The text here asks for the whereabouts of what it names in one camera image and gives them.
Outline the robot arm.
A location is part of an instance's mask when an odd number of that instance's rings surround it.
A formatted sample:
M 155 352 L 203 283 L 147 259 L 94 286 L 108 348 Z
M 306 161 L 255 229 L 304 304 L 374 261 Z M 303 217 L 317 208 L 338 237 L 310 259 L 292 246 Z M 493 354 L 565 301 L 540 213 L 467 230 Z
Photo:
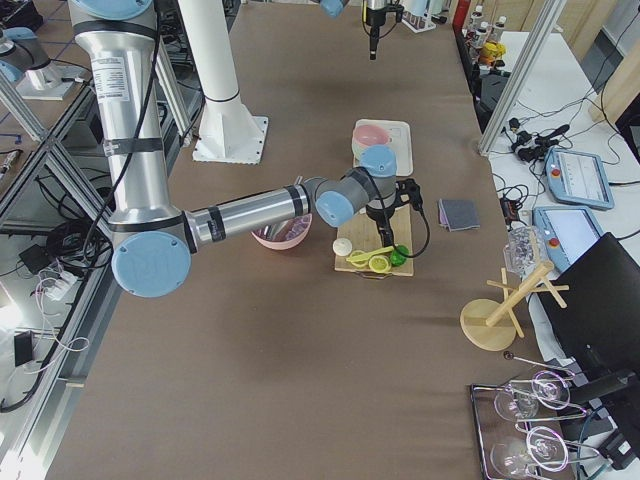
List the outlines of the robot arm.
M 328 16 L 336 18 L 349 4 L 349 0 L 319 0 L 317 4 Z M 362 2 L 361 24 L 369 39 L 370 60 L 377 59 L 380 39 L 387 36 L 402 21 L 403 14 L 404 6 L 400 1 L 366 0 Z M 382 33 L 381 29 L 390 15 L 393 16 L 393 25 L 386 33 Z

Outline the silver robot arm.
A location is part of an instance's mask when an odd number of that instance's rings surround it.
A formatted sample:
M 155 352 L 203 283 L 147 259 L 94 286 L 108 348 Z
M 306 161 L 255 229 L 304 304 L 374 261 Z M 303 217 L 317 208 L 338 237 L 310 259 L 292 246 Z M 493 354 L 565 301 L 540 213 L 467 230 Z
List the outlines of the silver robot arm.
M 108 159 L 113 213 L 111 267 L 127 292 L 146 298 L 181 286 L 200 247 L 312 212 L 338 227 L 360 211 L 389 218 L 400 183 L 391 149 L 366 149 L 339 180 L 315 177 L 194 212 L 173 205 L 154 87 L 160 15 L 151 1 L 73 1 L 76 42 L 89 55 Z M 261 158 L 268 121 L 243 104 L 223 7 L 183 1 L 179 10 L 205 105 L 195 156 L 200 161 Z

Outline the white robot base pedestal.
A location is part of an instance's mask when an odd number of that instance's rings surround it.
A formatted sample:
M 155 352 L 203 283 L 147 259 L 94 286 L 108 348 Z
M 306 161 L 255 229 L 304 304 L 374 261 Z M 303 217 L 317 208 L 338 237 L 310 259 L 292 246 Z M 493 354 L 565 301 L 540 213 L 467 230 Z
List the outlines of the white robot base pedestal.
M 179 9 L 205 99 L 193 158 L 258 164 L 268 119 L 252 115 L 242 102 L 223 4 L 186 0 Z

